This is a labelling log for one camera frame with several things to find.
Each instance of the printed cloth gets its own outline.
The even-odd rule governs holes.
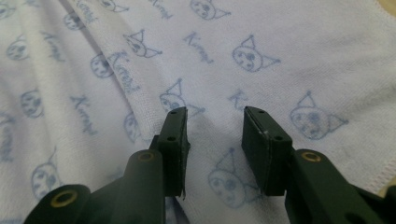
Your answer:
[[[0,223],[122,176],[180,106],[190,223],[288,222],[248,168],[246,105],[354,185],[396,174],[396,19],[375,0],[0,0],[0,34]]]

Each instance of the white fabric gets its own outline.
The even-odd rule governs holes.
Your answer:
[[[240,147],[245,105],[352,184],[396,175],[396,19],[374,0],[0,0],[0,34],[0,223],[121,176],[183,105],[190,223],[288,222]]]

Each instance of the fabric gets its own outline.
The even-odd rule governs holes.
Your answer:
[[[354,185],[396,175],[396,19],[375,0],[0,0],[0,34],[0,223],[122,176],[180,106],[190,223],[288,222],[248,168],[245,105]]]

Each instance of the brass hole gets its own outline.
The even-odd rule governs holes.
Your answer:
[[[321,161],[321,157],[318,156],[316,153],[313,152],[303,152],[301,156],[306,160],[306,161],[312,161],[312,162],[319,162]]]
[[[50,201],[50,205],[56,208],[65,207],[75,201],[77,195],[77,192],[73,189],[64,190],[52,198],[52,200]]]
[[[151,161],[154,158],[154,154],[152,154],[151,152],[144,152],[141,153],[137,158],[140,161]]]

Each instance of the round hole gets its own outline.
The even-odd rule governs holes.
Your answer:
[[[306,160],[306,161],[313,161],[313,162],[319,162],[321,161],[321,157],[318,156],[317,154],[313,152],[303,152],[301,156]]]
[[[151,161],[154,158],[154,154],[151,152],[143,152],[137,157],[140,161]]]
[[[52,198],[52,200],[50,201],[50,205],[55,208],[65,207],[75,201],[77,195],[77,192],[73,189],[64,190]]]
[[[353,213],[346,213],[346,220],[353,224],[366,224],[362,217]]]

